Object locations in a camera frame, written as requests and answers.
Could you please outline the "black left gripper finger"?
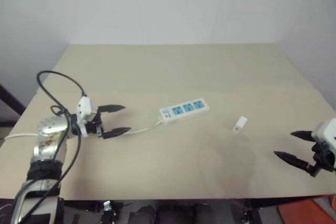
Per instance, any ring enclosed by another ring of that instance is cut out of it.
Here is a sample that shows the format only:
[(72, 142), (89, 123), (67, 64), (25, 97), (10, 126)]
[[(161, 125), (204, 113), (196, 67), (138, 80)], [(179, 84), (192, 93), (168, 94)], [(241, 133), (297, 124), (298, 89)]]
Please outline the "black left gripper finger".
[(115, 128), (109, 132), (104, 132), (102, 131), (102, 137), (104, 139), (109, 139), (109, 138), (113, 138), (113, 137), (117, 137), (120, 135), (123, 135), (125, 133), (127, 133), (128, 131), (130, 131), (131, 128), (130, 127), (119, 127), (119, 128)]
[(125, 107), (122, 105), (116, 105), (116, 104), (101, 105), (101, 106), (98, 106), (97, 113), (98, 114), (113, 113), (113, 112), (118, 112), (123, 109), (125, 109)]

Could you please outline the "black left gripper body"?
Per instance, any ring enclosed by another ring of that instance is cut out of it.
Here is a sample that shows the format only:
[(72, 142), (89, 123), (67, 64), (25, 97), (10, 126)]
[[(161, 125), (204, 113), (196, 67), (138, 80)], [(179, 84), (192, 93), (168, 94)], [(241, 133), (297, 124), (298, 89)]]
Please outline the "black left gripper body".
[(96, 134), (98, 137), (103, 137), (101, 113), (101, 108), (98, 108), (95, 116), (92, 119), (89, 119), (85, 124), (88, 134)]

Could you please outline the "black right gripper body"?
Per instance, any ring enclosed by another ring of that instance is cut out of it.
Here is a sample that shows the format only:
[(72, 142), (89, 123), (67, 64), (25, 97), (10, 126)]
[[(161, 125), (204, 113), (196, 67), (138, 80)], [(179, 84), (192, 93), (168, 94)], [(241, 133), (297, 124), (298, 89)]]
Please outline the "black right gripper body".
[(326, 141), (315, 143), (311, 150), (314, 152), (313, 159), (316, 162), (308, 166), (308, 173), (312, 177), (316, 177), (321, 169), (335, 172), (335, 154), (330, 151)]

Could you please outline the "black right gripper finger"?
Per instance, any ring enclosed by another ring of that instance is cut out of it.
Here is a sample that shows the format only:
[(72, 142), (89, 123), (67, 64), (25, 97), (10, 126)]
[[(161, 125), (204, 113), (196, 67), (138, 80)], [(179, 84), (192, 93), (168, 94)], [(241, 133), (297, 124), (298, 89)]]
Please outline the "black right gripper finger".
[(294, 131), (290, 134), (304, 141), (315, 142), (315, 139), (312, 137), (312, 131)]
[(287, 164), (294, 166), (296, 168), (299, 168), (301, 170), (304, 170), (305, 172), (308, 172), (309, 163), (306, 161), (303, 161), (296, 156), (281, 152), (281, 151), (274, 151), (274, 154), (277, 155), (280, 159), (285, 161)]

